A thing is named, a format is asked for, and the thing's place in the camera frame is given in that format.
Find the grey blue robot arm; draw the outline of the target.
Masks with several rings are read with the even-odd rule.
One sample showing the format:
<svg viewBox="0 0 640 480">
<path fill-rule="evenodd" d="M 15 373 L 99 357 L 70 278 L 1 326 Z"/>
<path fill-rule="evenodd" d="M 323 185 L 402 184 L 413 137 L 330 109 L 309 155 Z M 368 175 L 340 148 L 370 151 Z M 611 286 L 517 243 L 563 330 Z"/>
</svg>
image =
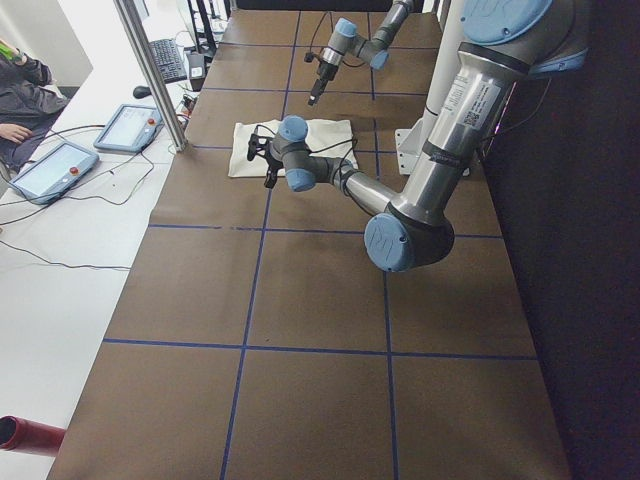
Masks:
<svg viewBox="0 0 640 480">
<path fill-rule="evenodd" d="M 587 1 L 455 1 L 444 25 L 423 117 L 404 133 L 415 165 L 401 191 L 346 158 L 316 156 L 307 122 L 285 117 L 253 133 L 246 157 L 266 161 L 265 184 L 284 176 L 295 192 L 329 183 L 370 216 L 364 243 L 381 270 L 403 272 L 444 259 L 454 231 L 445 208 L 476 150 L 494 133 L 515 83 L 579 69 L 588 52 Z"/>
<path fill-rule="evenodd" d="M 347 54 L 360 59 L 373 70 L 382 69 L 388 60 L 390 45 L 413 10 L 414 2 L 411 0 L 393 1 L 371 39 L 361 36 L 355 23 L 340 18 L 327 46 L 319 54 L 311 50 L 305 54 L 305 62 L 318 61 L 317 79 L 311 88 L 308 105 L 314 106 L 318 103 L 328 83 L 334 80 Z"/>
</svg>

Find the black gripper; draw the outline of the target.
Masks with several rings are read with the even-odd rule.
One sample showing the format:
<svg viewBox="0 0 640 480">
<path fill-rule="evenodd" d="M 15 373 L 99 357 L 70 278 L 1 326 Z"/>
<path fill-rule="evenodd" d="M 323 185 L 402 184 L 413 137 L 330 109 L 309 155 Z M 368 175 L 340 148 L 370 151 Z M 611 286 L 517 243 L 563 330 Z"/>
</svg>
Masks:
<svg viewBox="0 0 640 480">
<path fill-rule="evenodd" d="M 269 168 L 265 176 L 264 186 L 267 189 L 273 189 L 278 181 L 280 161 L 271 153 L 271 143 L 274 136 L 261 135 L 260 129 L 266 129 L 274 135 L 274 132 L 264 125 L 257 125 L 250 135 L 248 142 L 247 160 L 253 161 L 256 156 L 263 158 Z"/>
<path fill-rule="evenodd" d="M 309 106 L 314 106 L 318 103 L 329 81 L 334 80 L 343 60 L 343 54 L 334 49 L 323 49 L 319 54 L 307 51 L 304 56 L 304 61 L 311 63 L 313 60 L 319 62 L 317 69 L 319 79 L 315 81 L 310 91 L 308 99 Z"/>
</svg>

